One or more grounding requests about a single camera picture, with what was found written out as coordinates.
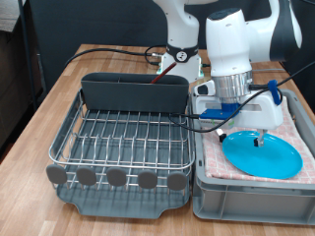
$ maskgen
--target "metal wire rack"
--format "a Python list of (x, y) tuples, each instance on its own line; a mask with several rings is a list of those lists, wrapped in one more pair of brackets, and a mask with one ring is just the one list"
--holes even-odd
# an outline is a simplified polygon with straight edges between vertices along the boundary
[[(186, 117), (175, 119), (190, 125)], [(174, 190), (169, 184), (170, 176), (178, 174), (188, 181), (195, 160), (190, 148), (191, 136), (189, 131), (172, 124), (168, 114), (88, 110), (79, 92), (49, 156), (65, 170), (69, 190), (90, 187), (78, 178), (78, 169), (82, 167), (94, 173), (97, 191), (106, 185), (110, 191), (120, 188), (110, 183), (107, 176), (109, 169), (118, 168), (126, 177), (124, 191), (136, 188), (141, 192), (139, 174), (150, 170), (157, 176), (154, 193), (165, 189), (169, 194), (169, 189)], [(60, 183), (52, 181), (52, 184), (56, 187)]]

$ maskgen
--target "black cable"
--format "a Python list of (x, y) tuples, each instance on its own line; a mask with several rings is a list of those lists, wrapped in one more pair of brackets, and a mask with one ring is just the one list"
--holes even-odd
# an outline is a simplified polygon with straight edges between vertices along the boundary
[(283, 67), (283, 69), (286, 71), (286, 68), (285, 68), (285, 66), (284, 66), (284, 62), (279, 62), (280, 63), (280, 65)]
[(124, 54), (128, 54), (128, 55), (134, 55), (134, 56), (152, 56), (152, 53), (139, 53), (139, 52), (130, 52), (130, 51), (124, 51), (124, 50), (119, 50), (119, 49), (112, 49), (112, 48), (94, 48), (94, 49), (90, 49), (90, 50), (86, 50), (83, 52), (80, 52), (76, 55), (74, 55), (73, 57), (71, 57), (65, 64), (65, 68), (68, 66), (68, 64), (76, 59), (77, 57), (80, 57), (84, 54), (90, 53), (90, 52), (96, 52), (96, 51), (110, 51), (110, 52), (118, 52), (118, 53), (124, 53)]
[[(284, 94), (282, 93), (282, 91), (280, 89), (278, 89), (278, 92), (280, 94), (280, 98), (281, 98), (281, 102), (283, 102), (284, 100)], [(255, 97), (257, 97), (258, 95), (264, 93), (265, 91), (269, 91), (268, 88), (265, 88), (261, 91), (258, 91), (257, 93), (255, 93), (254, 95), (252, 95), (251, 97), (249, 97), (246, 101), (244, 101), (227, 119), (225, 119), (224, 121), (222, 121), (221, 123), (219, 123), (218, 125), (216, 125), (214, 128), (210, 129), (210, 130), (195, 130), (193, 128), (190, 128), (188, 126), (185, 126), (185, 125), (182, 125), (178, 122), (175, 122), (171, 117), (174, 116), (174, 115), (181, 115), (181, 116), (184, 116), (184, 117), (188, 117), (188, 118), (191, 118), (191, 119), (199, 119), (199, 115), (185, 115), (185, 114), (169, 114), (168, 116), (168, 119), (174, 123), (175, 125), (178, 125), (186, 130), (189, 130), (189, 131), (193, 131), (193, 132), (196, 132), (196, 133), (210, 133), (216, 129), (218, 129), (219, 127), (221, 127), (222, 125), (224, 125), (226, 122), (229, 121), (229, 119), (233, 118), (248, 102), (250, 102), (252, 99), (254, 99)]]
[(148, 54), (148, 52), (149, 52), (151, 49), (155, 48), (155, 47), (166, 47), (166, 45), (155, 45), (155, 46), (149, 47), (149, 48), (146, 50), (146, 52), (145, 52), (145, 58), (146, 58), (146, 61), (147, 61), (149, 64), (154, 65), (154, 66), (158, 66), (159, 62), (152, 62), (152, 61), (150, 61), (150, 60), (148, 59), (148, 56), (150, 56), (150, 55)]
[(284, 83), (288, 82), (289, 80), (293, 79), (293, 77), (297, 76), (298, 74), (300, 74), (301, 72), (305, 71), (306, 69), (308, 69), (309, 67), (311, 67), (313, 65), (315, 65), (315, 61), (311, 62), (310, 64), (308, 64), (307, 66), (303, 67), (299, 71), (295, 72), (293, 75), (291, 75), (290, 77), (286, 78), (284, 81), (278, 83), (277, 87), (279, 87), (279, 86), (283, 85)]
[(312, 5), (315, 5), (315, 2), (312, 2), (312, 1), (309, 1), (309, 0), (301, 0), (302, 2), (306, 2), (306, 3), (309, 3), (309, 4), (312, 4)]
[(252, 99), (254, 99), (255, 97), (257, 97), (258, 95), (262, 94), (263, 92), (265, 91), (269, 91), (268, 89), (264, 89), (264, 90), (261, 90), (261, 91), (258, 91), (257, 93), (255, 93), (254, 95), (252, 95), (250, 98), (248, 98), (246, 101), (244, 101), (226, 120), (222, 121), (221, 123), (219, 123), (218, 125), (216, 125), (214, 128), (210, 129), (210, 130), (195, 130), (193, 128), (190, 128), (188, 126), (185, 126), (185, 125), (182, 125), (182, 124), (179, 124), (177, 122), (175, 122), (171, 117), (172, 117), (172, 114), (169, 114), (168, 116), (168, 119), (174, 123), (175, 125), (178, 125), (186, 130), (189, 130), (189, 131), (193, 131), (193, 132), (196, 132), (196, 133), (210, 133), (216, 129), (218, 129), (219, 127), (221, 127), (222, 125), (224, 125), (227, 121), (229, 121), (229, 119), (233, 118), (248, 102), (250, 102)]
[[(305, 71), (306, 69), (310, 68), (311, 66), (315, 65), (315, 61), (311, 62), (310, 64), (308, 64), (307, 66), (303, 67), (302, 69), (300, 69), (299, 71), (295, 72), (293, 75), (291, 75), (290, 77), (286, 78), (285, 80), (281, 81), (280, 83), (277, 84), (277, 87), (280, 87), (281, 85), (283, 85), (284, 83), (288, 82), (289, 80), (292, 80), (295, 76), (297, 76), (298, 74), (300, 74), (301, 72)], [(268, 85), (250, 85), (249, 89), (250, 90), (260, 90), (260, 89), (267, 89)]]

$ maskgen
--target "blue clamp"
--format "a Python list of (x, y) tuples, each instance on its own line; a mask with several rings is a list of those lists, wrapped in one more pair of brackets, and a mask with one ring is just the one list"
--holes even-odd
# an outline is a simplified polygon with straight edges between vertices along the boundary
[(268, 82), (268, 89), (270, 90), (270, 92), (273, 95), (274, 103), (276, 105), (280, 105), (282, 102), (281, 102), (280, 96), (278, 94), (277, 84), (278, 84), (278, 82), (276, 80), (269, 81)]
[(222, 109), (207, 109), (199, 118), (202, 120), (226, 120), (239, 107), (238, 103), (226, 104), (223, 103)]

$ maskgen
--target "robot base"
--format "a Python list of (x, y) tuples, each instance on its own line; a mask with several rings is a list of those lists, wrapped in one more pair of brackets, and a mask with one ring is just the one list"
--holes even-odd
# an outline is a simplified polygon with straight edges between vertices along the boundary
[[(157, 74), (162, 73), (173, 62), (175, 62), (174, 58), (166, 52), (161, 57), (160, 67), (157, 70)], [(167, 74), (183, 77), (189, 83), (194, 83), (199, 79), (203, 79), (205, 75), (202, 71), (202, 58), (197, 54), (191, 57), (187, 63), (177, 63), (177, 66)]]

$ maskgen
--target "pink towel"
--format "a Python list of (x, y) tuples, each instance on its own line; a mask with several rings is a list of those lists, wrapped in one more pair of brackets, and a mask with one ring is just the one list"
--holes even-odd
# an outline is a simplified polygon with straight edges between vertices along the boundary
[[(294, 177), (286, 180), (276, 180), (269, 178), (254, 177), (232, 165), (222, 152), (222, 145), (219, 141), (217, 132), (211, 132), (203, 135), (204, 158), (206, 165), (206, 176), (208, 178), (234, 179), (234, 180), (251, 180), (267, 181), (279, 183), (300, 183), (315, 184), (315, 160), (307, 145), (299, 136), (295, 125), (288, 112), (286, 97), (283, 98), (282, 104), (284, 122), (275, 131), (269, 131), (269, 134), (277, 136), (292, 146), (294, 146), (303, 158), (303, 168)], [(238, 131), (253, 130), (243, 128), (233, 128), (223, 130), (227, 135)]]

